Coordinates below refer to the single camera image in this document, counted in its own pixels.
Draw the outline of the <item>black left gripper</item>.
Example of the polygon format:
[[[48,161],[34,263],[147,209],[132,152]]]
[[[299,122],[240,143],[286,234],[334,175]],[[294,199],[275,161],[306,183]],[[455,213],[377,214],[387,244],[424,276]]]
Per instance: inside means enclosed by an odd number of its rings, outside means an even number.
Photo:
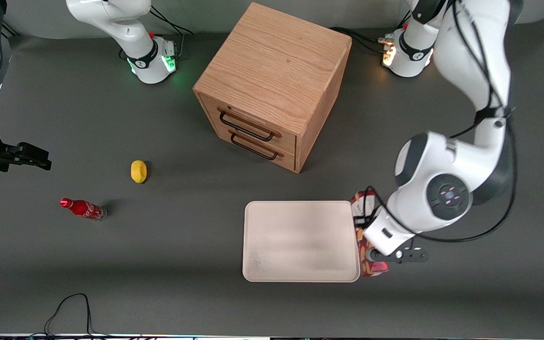
[[[353,222],[355,228],[365,229],[373,222],[373,215],[369,216],[354,216]],[[374,248],[370,248],[365,252],[365,258],[371,262],[388,262],[396,264],[404,263],[423,263],[429,260],[427,252],[420,247],[397,249],[390,255],[384,255]]]

